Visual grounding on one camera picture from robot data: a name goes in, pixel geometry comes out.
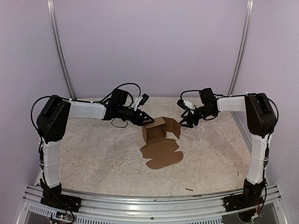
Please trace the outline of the brown cardboard box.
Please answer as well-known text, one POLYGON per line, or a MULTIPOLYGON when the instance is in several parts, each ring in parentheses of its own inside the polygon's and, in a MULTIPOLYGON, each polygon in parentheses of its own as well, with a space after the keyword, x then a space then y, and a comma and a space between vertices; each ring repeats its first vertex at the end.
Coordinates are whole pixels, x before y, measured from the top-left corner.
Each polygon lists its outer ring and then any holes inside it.
POLYGON ((181 125, 173 118, 158 117, 153 123, 142 127, 145 145, 140 151, 142 157, 148 160, 146 166, 150 169, 161 169, 176 164, 184 157, 183 152, 178 150, 176 140, 167 138, 167 133, 180 138, 181 125))

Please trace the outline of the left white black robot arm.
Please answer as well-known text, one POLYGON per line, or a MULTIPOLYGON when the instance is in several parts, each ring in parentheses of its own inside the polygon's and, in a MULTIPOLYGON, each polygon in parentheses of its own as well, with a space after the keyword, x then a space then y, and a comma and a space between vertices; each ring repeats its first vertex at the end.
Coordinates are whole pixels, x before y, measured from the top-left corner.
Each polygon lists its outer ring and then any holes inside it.
POLYGON ((34 124, 40 137, 40 167, 43 189, 41 204, 59 210, 78 212, 81 198, 62 194, 59 178, 59 147, 70 119, 121 119, 136 126, 152 124, 154 119, 139 109, 149 99, 147 94, 138 96, 126 105, 129 93, 116 88, 101 101, 82 101, 48 96, 48 101, 34 124))

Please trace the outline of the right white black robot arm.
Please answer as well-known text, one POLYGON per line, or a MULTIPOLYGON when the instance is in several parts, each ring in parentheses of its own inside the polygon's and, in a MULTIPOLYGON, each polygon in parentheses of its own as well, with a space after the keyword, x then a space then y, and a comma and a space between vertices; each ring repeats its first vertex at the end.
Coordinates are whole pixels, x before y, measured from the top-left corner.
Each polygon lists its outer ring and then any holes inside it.
POLYGON ((196 91, 202 102, 197 107, 186 99, 179 98, 177 104, 184 110, 180 125, 193 128, 199 121, 210 121, 220 112, 244 112, 251 134, 251 159, 249 172, 243 184, 243 192, 224 198, 227 212, 257 206, 261 212, 266 197, 266 168, 269 161, 270 142, 278 122, 278 109, 265 93, 246 93, 224 96, 215 94, 211 88, 196 91))

